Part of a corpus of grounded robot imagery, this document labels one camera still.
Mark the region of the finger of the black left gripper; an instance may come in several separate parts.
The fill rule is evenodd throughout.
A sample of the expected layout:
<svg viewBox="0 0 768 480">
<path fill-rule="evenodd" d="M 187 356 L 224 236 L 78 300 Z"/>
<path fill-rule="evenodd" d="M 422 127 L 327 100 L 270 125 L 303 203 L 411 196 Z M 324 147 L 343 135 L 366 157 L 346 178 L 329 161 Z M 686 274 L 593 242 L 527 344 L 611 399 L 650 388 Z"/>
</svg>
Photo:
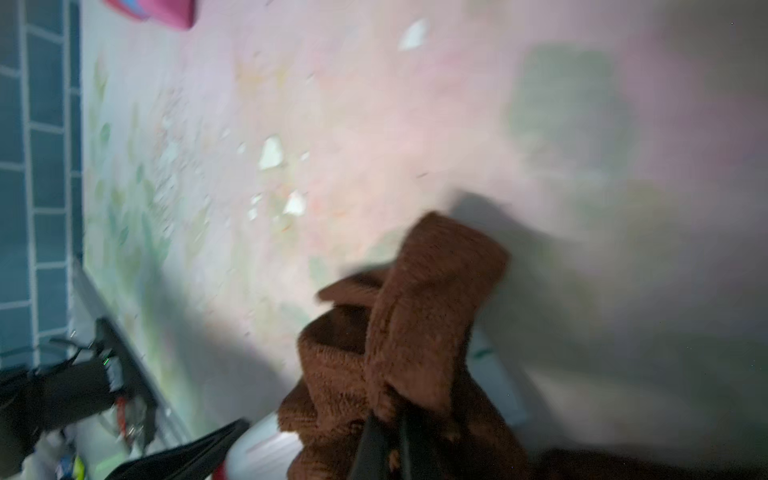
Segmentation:
<svg viewBox="0 0 768 480">
<path fill-rule="evenodd" d="M 121 464 L 107 480 L 201 480 L 224 464 L 236 441 L 251 424 L 245 419 L 198 440 Z"/>
</svg>

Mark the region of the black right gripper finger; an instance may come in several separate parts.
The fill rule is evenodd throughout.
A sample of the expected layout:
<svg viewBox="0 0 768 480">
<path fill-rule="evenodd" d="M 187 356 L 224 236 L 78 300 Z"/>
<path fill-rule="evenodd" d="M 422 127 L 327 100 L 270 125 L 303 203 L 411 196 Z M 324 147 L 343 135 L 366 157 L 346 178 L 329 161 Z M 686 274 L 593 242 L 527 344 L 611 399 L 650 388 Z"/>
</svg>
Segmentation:
<svg viewBox="0 0 768 480">
<path fill-rule="evenodd" d="M 436 435 L 426 413 L 407 407 L 395 430 L 370 413 L 347 478 L 442 479 Z"/>
</svg>

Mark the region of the white pink-capped toothpaste tube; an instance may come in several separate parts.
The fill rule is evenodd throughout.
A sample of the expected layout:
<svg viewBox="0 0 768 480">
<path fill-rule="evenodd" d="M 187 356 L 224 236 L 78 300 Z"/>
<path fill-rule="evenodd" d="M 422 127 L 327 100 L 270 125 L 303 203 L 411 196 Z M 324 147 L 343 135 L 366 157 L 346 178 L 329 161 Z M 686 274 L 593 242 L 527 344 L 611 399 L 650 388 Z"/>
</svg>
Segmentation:
<svg viewBox="0 0 768 480">
<path fill-rule="evenodd" d="M 515 427 L 528 418 L 518 389 L 501 359 L 478 327 L 471 334 L 467 366 L 505 422 Z M 215 479 L 285 479 L 287 470 L 302 449 L 295 433 L 281 432 L 272 413 L 251 427 L 229 450 Z"/>
</svg>

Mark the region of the brown wiping cloth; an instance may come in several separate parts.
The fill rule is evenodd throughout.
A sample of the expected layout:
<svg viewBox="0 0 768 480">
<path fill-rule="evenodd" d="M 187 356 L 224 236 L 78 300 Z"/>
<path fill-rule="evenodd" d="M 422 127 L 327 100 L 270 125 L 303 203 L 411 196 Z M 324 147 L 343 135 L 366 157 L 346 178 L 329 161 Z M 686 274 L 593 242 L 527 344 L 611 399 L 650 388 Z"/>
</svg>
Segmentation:
<svg viewBox="0 0 768 480">
<path fill-rule="evenodd" d="M 291 479 L 348 479 L 365 421 L 397 428 L 407 407 L 434 428 L 442 479 L 763 479 L 763 468 L 685 469 L 584 450 L 531 460 L 472 378 L 476 313 L 506 270 L 507 251 L 436 212 L 410 230 L 389 266 L 318 296 L 330 309 L 300 333 L 302 376 L 278 410 L 302 449 Z"/>
</svg>

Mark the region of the magenta toothpaste tube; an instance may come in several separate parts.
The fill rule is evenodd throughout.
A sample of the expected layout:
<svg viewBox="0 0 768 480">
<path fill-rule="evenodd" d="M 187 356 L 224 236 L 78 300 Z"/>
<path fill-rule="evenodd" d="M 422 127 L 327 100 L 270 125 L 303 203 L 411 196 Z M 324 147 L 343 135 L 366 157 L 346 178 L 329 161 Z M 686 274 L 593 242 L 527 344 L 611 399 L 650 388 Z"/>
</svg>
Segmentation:
<svg viewBox="0 0 768 480">
<path fill-rule="evenodd" d="M 195 23 L 195 0 L 140 0 L 140 8 L 152 19 L 179 30 L 190 30 Z"/>
</svg>

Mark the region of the blue toothpaste tube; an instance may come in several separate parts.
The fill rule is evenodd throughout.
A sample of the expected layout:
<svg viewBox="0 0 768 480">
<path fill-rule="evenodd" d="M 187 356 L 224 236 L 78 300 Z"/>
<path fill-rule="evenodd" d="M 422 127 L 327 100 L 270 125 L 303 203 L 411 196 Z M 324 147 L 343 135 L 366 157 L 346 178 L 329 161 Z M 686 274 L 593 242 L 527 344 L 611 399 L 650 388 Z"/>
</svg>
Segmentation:
<svg viewBox="0 0 768 480">
<path fill-rule="evenodd" d="M 132 20 L 146 21 L 151 18 L 150 14 L 140 5 L 139 0 L 105 0 L 104 3 Z"/>
</svg>

